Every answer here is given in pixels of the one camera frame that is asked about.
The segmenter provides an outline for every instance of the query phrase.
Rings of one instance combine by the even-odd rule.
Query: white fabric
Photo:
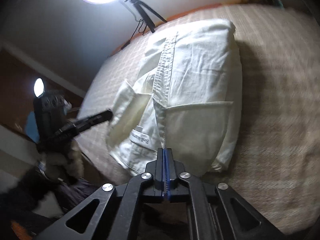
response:
[[[158,147],[201,176],[227,169],[241,117],[242,70],[232,22],[213,19],[153,34],[138,79],[113,106],[109,153],[132,175]]]

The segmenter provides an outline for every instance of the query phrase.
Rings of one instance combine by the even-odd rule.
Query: plaid bedspread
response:
[[[226,18],[236,26],[243,68],[239,139],[224,181],[284,233],[312,225],[320,214],[320,27],[311,17],[260,5],[234,5],[194,12],[165,25]],[[109,58],[95,77],[79,117],[112,106],[125,78],[133,84],[151,34],[136,38]],[[129,174],[108,154],[107,124],[77,141],[111,182]]]

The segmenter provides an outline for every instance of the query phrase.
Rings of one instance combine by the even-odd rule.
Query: beige blanket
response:
[[[236,26],[243,67],[239,139],[224,181],[284,233],[306,228],[320,213],[320,27],[312,18],[278,8],[235,5],[194,12],[158,29],[210,18]],[[136,79],[151,34],[109,58],[93,81],[79,117],[111,107],[124,80]],[[77,140],[111,182],[130,176],[108,155],[107,124]]]

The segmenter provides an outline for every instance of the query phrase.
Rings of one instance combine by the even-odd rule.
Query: brown wooden panel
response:
[[[0,123],[24,134],[26,119],[33,111],[33,86],[41,78],[46,90],[62,90],[72,107],[82,98],[19,61],[6,50],[0,51]]]

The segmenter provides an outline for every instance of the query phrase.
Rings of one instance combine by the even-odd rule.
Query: checkered blanket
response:
[[[320,213],[320,27],[295,11],[261,5],[206,9],[158,27],[226,18],[236,26],[243,68],[239,139],[229,170],[203,180],[224,181],[284,233],[306,228]],[[135,82],[151,34],[110,57],[95,77],[79,117],[112,106],[125,78]],[[129,174],[108,154],[107,123],[77,141],[111,182]]]

